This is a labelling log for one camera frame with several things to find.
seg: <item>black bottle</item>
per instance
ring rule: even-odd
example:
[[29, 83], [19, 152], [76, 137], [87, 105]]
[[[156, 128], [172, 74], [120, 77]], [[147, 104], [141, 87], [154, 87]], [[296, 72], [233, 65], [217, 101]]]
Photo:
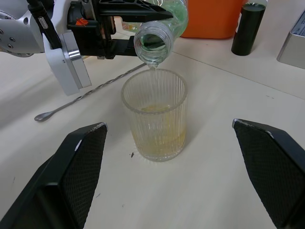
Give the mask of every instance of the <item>black bottle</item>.
[[253, 47], [261, 24], [267, 0], [251, 0], [242, 7], [237, 33], [235, 33], [231, 51], [239, 56], [247, 56]]

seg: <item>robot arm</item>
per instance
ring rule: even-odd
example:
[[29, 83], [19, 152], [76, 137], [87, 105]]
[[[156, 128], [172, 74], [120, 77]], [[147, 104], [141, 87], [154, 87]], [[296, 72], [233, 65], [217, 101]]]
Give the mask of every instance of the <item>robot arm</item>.
[[[24, 0], [9, 2], [13, 4], [13, 1], [23, 4], [24, 9]], [[111, 38], [116, 33], [114, 16], [122, 17], [126, 22], [173, 17], [163, 8], [144, 0], [57, 0], [55, 4], [53, 0], [28, 0], [28, 3], [29, 10], [22, 16], [19, 13], [19, 16], [7, 18], [1, 17], [0, 3], [0, 49], [20, 57], [45, 52], [67, 95], [91, 85], [82, 56], [97, 56], [98, 59], [136, 56], [133, 36], [129, 40]]]

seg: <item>green bottle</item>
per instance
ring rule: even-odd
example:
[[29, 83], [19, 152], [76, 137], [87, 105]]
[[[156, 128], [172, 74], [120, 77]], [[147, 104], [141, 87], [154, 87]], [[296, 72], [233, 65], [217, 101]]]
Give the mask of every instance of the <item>green bottle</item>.
[[146, 0], [173, 14], [173, 18], [142, 23], [134, 36], [138, 57], [148, 65], [158, 66], [171, 53], [174, 41], [182, 35], [188, 23], [186, 0]]

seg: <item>black cable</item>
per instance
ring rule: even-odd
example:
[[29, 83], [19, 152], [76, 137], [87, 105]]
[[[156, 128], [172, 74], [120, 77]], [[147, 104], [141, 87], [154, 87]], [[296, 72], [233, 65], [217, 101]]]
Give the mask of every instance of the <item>black cable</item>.
[[62, 47], [59, 36], [53, 26], [51, 19], [49, 18], [43, 4], [38, 0], [27, 0], [28, 9], [31, 12], [33, 18], [37, 22], [41, 32], [43, 32], [48, 39], [52, 49], [58, 49]]

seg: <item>drinking glass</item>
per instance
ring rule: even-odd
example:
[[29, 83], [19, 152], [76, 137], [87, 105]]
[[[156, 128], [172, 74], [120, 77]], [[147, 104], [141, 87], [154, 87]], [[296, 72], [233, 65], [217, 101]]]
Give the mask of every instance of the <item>drinking glass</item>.
[[146, 70], [126, 81], [121, 96], [140, 154], [151, 161], [176, 157], [186, 135], [185, 80], [165, 69]]

